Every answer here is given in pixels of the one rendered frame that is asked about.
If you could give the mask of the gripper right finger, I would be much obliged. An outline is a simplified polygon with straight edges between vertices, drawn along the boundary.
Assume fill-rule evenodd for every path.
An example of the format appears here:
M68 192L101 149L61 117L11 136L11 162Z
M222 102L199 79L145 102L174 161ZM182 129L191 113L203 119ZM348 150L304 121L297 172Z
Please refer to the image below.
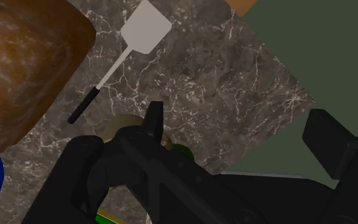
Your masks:
M358 224L358 137L326 110L311 109L302 140L338 181L319 224Z

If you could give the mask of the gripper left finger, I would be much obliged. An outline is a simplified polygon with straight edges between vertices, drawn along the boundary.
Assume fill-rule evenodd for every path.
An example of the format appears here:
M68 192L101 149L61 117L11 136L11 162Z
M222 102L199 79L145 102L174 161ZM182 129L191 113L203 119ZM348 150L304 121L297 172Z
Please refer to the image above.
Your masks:
M153 224L259 224L259 212L212 175L162 144L163 104L141 125L70 140L22 224L97 224L109 189L125 185Z

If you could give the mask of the green round object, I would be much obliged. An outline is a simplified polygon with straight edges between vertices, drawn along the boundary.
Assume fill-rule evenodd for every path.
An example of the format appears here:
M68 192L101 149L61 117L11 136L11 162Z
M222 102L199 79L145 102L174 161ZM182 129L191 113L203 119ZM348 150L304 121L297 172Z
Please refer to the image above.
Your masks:
M172 149L174 151L178 151L180 153L182 153L186 158L194 161L195 158L194 158L194 155L193 155L193 152L185 145L182 145L182 144L173 144L172 145Z

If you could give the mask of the beige round dish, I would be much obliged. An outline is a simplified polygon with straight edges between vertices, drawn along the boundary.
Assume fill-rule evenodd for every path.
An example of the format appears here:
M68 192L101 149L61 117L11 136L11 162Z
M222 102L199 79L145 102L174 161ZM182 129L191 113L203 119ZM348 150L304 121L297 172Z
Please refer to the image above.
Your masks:
M130 114L116 115L108 122L106 128L101 134L101 138L104 143L107 143L115 137L116 133L121 128L129 127L129 126L141 126L143 120L144 118L138 115L130 115ZM164 131L162 132L162 139L160 141L160 144L166 150L174 149L174 144L171 138Z

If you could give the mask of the green object with yellow edge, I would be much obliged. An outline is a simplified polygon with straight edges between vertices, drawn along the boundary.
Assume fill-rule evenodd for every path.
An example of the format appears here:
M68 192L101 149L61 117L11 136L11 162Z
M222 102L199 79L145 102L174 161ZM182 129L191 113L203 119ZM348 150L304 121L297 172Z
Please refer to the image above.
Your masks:
M98 224L128 224L121 218L114 216L101 208L99 208L97 211L95 221Z

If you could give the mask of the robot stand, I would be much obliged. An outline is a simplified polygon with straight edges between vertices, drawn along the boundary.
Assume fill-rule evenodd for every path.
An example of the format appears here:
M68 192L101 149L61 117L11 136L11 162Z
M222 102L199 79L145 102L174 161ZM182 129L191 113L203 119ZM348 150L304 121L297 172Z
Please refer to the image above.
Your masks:
M68 0L0 0L0 153L46 113L95 37Z

